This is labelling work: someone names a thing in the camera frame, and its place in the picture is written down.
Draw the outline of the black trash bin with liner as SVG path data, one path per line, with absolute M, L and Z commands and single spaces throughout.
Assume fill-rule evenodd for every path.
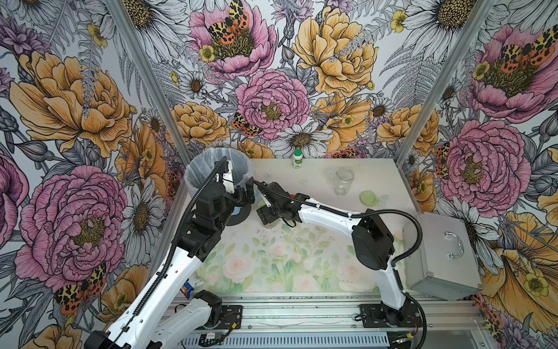
M 254 166 L 244 153 L 233 148 L 209 148 L 187 165 L 184 179 L 191 196 L 200 189 L 208 194 L 214 183 L 222 184 L 227 208 L 232 210 L 228 226 L 248 218 L 255 202 Z

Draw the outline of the light green jar lid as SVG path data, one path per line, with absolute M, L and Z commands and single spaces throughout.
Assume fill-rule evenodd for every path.
M 360 202 L 367 207 L 374 207 L 380 202 L 379 197 L 371 190 L 361 192 L 359 199 Z

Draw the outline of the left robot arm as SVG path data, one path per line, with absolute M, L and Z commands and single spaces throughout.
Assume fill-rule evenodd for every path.
M 165 262 L 107 330 L 90 334 L 86 348 L 172 348 L 193 330 L 219 320 L 222 301 L 210 292 L 194 297 L 167 320 L 162 317 L 221 240 L 235 208 L 255 202 L 252 178 L 231 192 L 229 184 L 222 174 L 207 177 L 183 213 Z

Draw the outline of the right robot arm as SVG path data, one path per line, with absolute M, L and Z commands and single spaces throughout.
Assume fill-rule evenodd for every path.
M 392 327 L 400 327 L 411 304 L 404 292 L 396 264 L 418 250 L 423 239 L 419 221 L 408 212 L 398 209 L 368 209 L 365 212 L 350 212 L 327 206 L 308 195 L 291 195 L 279 186 L 255 181 L 265 205 L 257 210 L 264 225 L 277 220 L 285 223 L 304 223 L 320 226 L 332 232 L 349 236 L 357 260 L 375 272 L 376 285 L 381 292 L 380 308 L 376 317 Z M 416 241 L 408 251 L 395 255 L 395 238 L 382 220 L 382 215 L 399 215 L 414 225 Z

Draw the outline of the small green-cap white bottle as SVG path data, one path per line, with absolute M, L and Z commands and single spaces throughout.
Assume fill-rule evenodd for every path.
M 292 155 L 293 168 L 300 169 L 302 167 L 303 159 L 304 157 L 302 151 L 299 148 L 297 148 Z

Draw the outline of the blue white small packet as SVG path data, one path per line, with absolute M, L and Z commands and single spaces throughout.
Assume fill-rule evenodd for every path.
M 190 282 L 185 282 L 181 288 L 181 292 L 188 300 L 194 295 L 194 290 L 195 287 Z

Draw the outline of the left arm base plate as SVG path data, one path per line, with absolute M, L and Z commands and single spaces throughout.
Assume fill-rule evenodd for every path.
M 242 305 L 223 305 L 218 320 L 210 320 L 208 324 L 198 327 L 197 330 L 239 330 L 243 312 Z

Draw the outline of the aluminium front rail frame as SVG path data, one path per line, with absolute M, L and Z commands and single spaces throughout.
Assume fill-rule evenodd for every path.
M 473 302 L 415 298 L 426 322 L 415 312 L 396 328 L 356 319 L 369 315 L 373 295 L 228 295 L 241 324 L 223 331 L 221 348 L 414 348 L 423 334 L 424 348 L 497 348 Z

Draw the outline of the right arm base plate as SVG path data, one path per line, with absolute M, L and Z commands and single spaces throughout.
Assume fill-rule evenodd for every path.
M 360 313 L 354 320 L 364 328 L 419 328 L 423 318 L 414 304 L 404 305 L 401 309 L 387 307 L 383 303 L 361 304 Z

